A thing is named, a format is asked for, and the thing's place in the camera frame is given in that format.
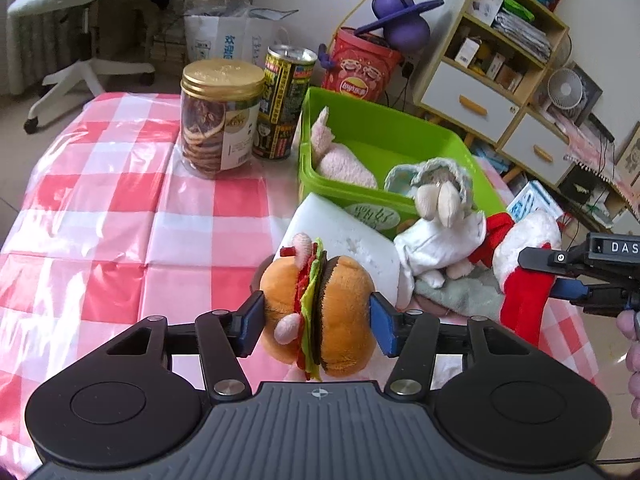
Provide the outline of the person right hand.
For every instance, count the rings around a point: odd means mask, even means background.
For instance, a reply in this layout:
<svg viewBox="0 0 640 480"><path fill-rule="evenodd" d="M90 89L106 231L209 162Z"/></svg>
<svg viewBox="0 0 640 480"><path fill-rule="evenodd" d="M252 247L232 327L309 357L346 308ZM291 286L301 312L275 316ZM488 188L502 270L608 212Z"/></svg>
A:
<svg viewBox="0 0 640 480"><path fill-rule="evenodd" d="M640 344L639 344L639 313L631 310L623 311L616 318L616 326L630 341L626 355L626 367L630 378L628 390L634 400L631 403L631 416L639 419L640 414Z"/></svg>

